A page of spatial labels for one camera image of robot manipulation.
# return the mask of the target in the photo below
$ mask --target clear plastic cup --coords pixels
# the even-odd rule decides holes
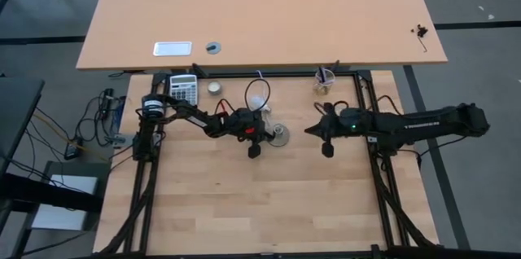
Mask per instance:
[[[315,94],[317,95],[327,95],[329,93],[329,90],[333,86],[333,83],[335,83],[335,74],[328,70],[323,69],[325,81],[322,81],[322,77],[320,75],[320,71],[317,71],[315,73],[315,84],[313,85],[313,91],[315,91]]]

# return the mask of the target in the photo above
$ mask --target pen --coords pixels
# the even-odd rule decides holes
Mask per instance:
[[[320,72],[320,82],[325,83],[326,82],[326,72],[324,72],[324,67],[320,66],[318,68],[318,71]]]

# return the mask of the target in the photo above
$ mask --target metal base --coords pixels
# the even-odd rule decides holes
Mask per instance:
[[[271,146],[282,147],[290,141],[290,130],[283,124],[274,125],[274,135],[275,138],[268,141]]]

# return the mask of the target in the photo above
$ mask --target light wood tabletop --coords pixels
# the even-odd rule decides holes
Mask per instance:
[[[401,110],[392,72],[373,71],[372,76],[377,96],[388,94]],[[123,134],[138,130],[134,110],[149,93],[151,79],[152,75],[132,76]],[[199,80],[200,109],[213,113],[220,97],[235,108],[244,107],[250,80],[220,79],[220,96],[207,93],[208,80]],[[304,133],[320,119],[315,101],[345,100],[357,107],[352,78],[337,77],[326,96],[313,93],[311,77],[268,81],[270,124],[283,123],[291,132],[285,147],[262,143],[261,155],[251,160],[249,142],[238,143],[232,136],[209,138],[183,120],[165,126],[148,254],[360,251],[371,244],[385,248],[365,139],[335,139],[335,156],[327,159],[321,154],[322,140]],[[262,85],[254,84],[250,92],[261,94]],[[392,110],[385,101],[379,106],[383,112]],[[130,154],[115,157],[113,164]],[[403,209],[436,242],[414,155],[400,152],[392,163]],[[126,161],[109,178],[95,251],[108,244],[128,215],[136,167],[137,162]],[[394,231],[398,239],[396,226]]]
[[[428,29],[421,40],[418,24]],[[191,54],[156,57],[156,42],[191,42]],[[210,55],[209,42],[219,42],[221,51]],[[99,0],[77,68],[265,67],[336,60],[447,62],[423,0]]]

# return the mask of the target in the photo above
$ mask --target white rectangular plate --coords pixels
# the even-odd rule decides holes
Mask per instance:
[[[53,174],[51,180],[62,182],[61,175]],[[63,183],[68,187],[94,194],[98,179],[94,177],[63,176]],[[83,210],[71,211],[61,207],[40,204],[33,220],[32,228],[55,230],[83,230],[83,223],[87,212]]]
[[[155,56],[180,56],[192,53],[192,42],[156,42]]]

